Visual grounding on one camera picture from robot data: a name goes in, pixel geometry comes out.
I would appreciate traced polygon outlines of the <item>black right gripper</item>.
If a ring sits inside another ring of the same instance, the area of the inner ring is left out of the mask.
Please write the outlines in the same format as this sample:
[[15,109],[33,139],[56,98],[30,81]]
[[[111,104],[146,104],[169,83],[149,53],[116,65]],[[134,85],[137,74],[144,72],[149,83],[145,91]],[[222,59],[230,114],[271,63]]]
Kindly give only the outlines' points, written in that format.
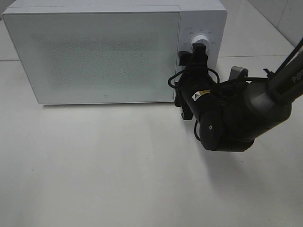
[[194,43],[193,53],[180,51],[178,57],[179,66],[187,67],[189,65],[189,68],[175,83],[178,87],[175,90],[175,106],[182,109],[183,120],[191,120],[195,117],[200,121],[216,102],[215,96],[211,93],[203,95],[199,93],[199,91],[207,90],[215,85],[207,70],[206,46],[203,43]]

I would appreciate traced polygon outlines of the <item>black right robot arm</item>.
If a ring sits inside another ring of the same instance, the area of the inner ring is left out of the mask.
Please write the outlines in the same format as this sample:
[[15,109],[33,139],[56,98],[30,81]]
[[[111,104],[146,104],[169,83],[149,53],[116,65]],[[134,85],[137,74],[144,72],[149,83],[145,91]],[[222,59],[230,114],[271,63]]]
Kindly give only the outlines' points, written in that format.
[[249,77],[248,70],[232,67],[229,79],[212,78],[204,44],[179,52],[182,70],[170,77],[175,106],[184,120],[195,120],[194,135],[211,151],[243,152],[254,140],[286,121],[292,103],[303,94],[302,42],[276,71]]

